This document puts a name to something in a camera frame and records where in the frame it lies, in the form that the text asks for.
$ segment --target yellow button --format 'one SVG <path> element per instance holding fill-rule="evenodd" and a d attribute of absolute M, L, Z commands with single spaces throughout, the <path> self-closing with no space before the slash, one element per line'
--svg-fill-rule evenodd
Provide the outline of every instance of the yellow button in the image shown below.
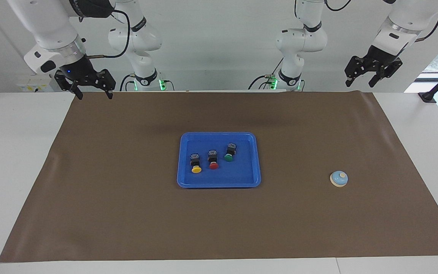
<path fill-rule="evenodd" d="M 202 168 L 200 168 L 200 166 L 195 166 L 192 168 L 192 172 L 197 174 L 200 173 L 202 171 Z"/>

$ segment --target green indicator light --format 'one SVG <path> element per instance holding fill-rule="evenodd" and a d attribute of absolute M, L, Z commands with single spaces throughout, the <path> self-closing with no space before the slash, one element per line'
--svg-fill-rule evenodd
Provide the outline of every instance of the green indicator light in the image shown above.
<path fill-rule="evenodd" d="M 273 84 L 271 85 L 271 89 L 276 90 L 276 86 L 277 86 L 277 85 L 278 85 L 278 80 L 275 79 L 275 80 L 273 81 Z"/>
<path fill-rule="evenodd" d="M 158 80 L 160 83 L 160 89 L 166 90 L 167 89 L 167 85 L 165 84 L 165 82 L 163 80 Z"/>
<path fill-rule="evenodd" d="M 298 87 L 297 90 L 304 90 L 305 87 L 305 81 L 304 80 L 300 80 L 300 82 L 298 83 Z"/>

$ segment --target black cable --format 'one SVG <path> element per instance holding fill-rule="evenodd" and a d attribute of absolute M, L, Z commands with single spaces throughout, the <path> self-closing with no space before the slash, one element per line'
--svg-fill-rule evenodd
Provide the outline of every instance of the black cable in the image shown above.
<path fill-rule="evenodd" d="M 125 91 L 127 91 L 127 85 L 130 84 L 130 83 L 131 83 L 131 84 L 134 84 L 134 81 L 128 81 L 128 82 L 126 83 L 126 85 L 125 85 Z"/>
<path fill-rule="evenodd" d="M 254 81 L 251 83 L 251 85 L 249 86 L 249 88 L 248 88 L 248 90 L 250 90 L 251 89 L 251 87 L 254 85 L 254 83 L 256 83 L 258 80 L 260 80 L 261 78 L 265 78 L 265 76 L 264 75 L 262 75 L 262 76 L 260 76 L 260 77 L 258 77 L 258 78 L 256 78 L 256 79 L 254 79 Z"/>
<path fill-rule="evenodd" d="M 436 31 L 437 27 L 438 27 L 438 20 L 437 20 L 437 23 L 435 24 L 435 26 L 433 26 L 432 31 L 430 33 L 428 33 L 427 36 L 425 36 L 423 38 L 418 38 L 417 40 L 415 40 L 415 42 L 422 42 L 423 40 L 429 38 Z"/>
<path fill-rule="evenodd" d="M 282 59 L 280 60 L 280 62 L 278 63 L 278 65 L 276 65 L 275 69 L 273 70 L 273 72 L 272 72 L 271 74 L 275 75 L 276 69 L 278 69 L 278 67 L 280 67 L 280 64 L 282 63 L 283 59 L 284 59 L 284 58 L 282 58 Z"/>
<path fill-rule="evenodd" d="M 120 10 L 114 10 L 113 12 L 124 14 L 126 17 L 126 21 L 128 23 L 128 36 L 127 36 L 127 40 L 126 40 L 125 49 L 120 54 L 117 54 L 117 55 L 90 55 L 90 56 L 87 56 L 87 58 L 89 58 L 89 59 L 118 58 L 118 57 L 123 56 L 123 54 L 126 53 L 127 48 L 129 46 L 129 37 L 131 36 L 131 22 L 129 21 L 129 16 L 126 14 L 126 12 L 120 11 Z"/>
<path fill-rule="evenodd" d="M 172 81 L 170 81 L 170 80 L 165 80 L 165 83 L 171 83 L 171 84 L 172 84 L 172 88 L 173 88 L 173 90 L 175 90 L 175 85 L 173 84 Z"/>
<path fill-rule="evenodd" d="M 118 19 L 117 17 L 115 17 L 113 14 L 111 14 L 111 17 L 113 17 L 116 21 L 125 24 L 123 21 L 121 21 L 120 19 Z"/>
<path fill-rule="evenodd" d="M 304 92 L 304 88 L 305 88 L 305 80 L 300 80 L 300 83 L 304 83 L 304 85 L 302 86 L 302 90 L 300 92 Z"/>
<path fill-rule="evenodd" d="M 125 81 L 126 81 L 126 79 L 128 79 L 128 78 L 130 78 L 130 77 L 132 77 L 132 75 L 131 75 L 131 74 L 128 74 L 127 76 L 125 76 L 125 77 L 123 78 L 123 80 L 121 81 L 121 87 L 119 88 L 119 91 L 123 91 L 123 86 L 125 85 Z"/>
<path fill-rule="evenodd" d="M 343 10 L 345 7 L 347 7 L 349 5 L 349 3 L 351 3 L 352 0 L 349 0 L 344 6 L 340 7 L 339 9 L 333 9 L 332 7 L 329 6 L 329 3 L 327 3 L 327 0 L 324 0 L 325 5 L 327 6 L 328 9 L 330 9 L 331 11 L 341 11 Z"/>
<path fill-rule="evenodd" d="M 266 81 L 266 82 L 262 83 L 261 85 L 259 85 L 259 89 L 265 89 L 268 86 L 268 84 L 271 84 L 271 82 Z"/>

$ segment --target green button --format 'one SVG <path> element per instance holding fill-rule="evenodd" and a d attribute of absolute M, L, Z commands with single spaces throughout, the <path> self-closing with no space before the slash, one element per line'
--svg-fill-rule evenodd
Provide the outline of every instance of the green button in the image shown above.
<path fill-rule="evenodd" d="M 233 161 L 233 156 L 230 154 L 226 154 L 226 156 L 224 156 L 224 160 L 228 161 L 228 162 L 232 162 Z"/>

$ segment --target white wall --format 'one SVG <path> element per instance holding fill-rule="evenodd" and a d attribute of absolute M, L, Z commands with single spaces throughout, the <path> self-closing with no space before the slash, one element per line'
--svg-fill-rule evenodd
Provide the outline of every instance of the white wall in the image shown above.
<path fill-rule="evenodd" d="M 330 0 L 338 7 L 345 0 Z M 152 52 L 156 66 L 177 89 L 246 89 L 261 74 L 271 73 L 281 59 L 275 37 L 285 28 L 302 27 L 294 17 L 294 0 L 140 0 L 148 22 L 163 36 L 163 47 Z M 406 50 L 404 65 L 394 77 L 374 89 L 372 74 L 344 85 L 344 68 L 353 55 L 364 56 L 390 6 L 381 0 L 353 1 L 341 12 L 325 8 L 323 26 L 329 44 L 321 53 L 306 53 L 303 78 L 306 90 L 403 92 L 438 54 L 438 31 Z M 114 19 L 71 18 L 89 54 L 115 54 L 107 43 Z M 35 44 L 6 1 L 0 0 L 0 92 L 15 91 L 16 74 L 30 73 L 21 56 Z M 97 70 L 108 68 L 120 83 L 132 72 L 125 57 L 93 61 Z"/>

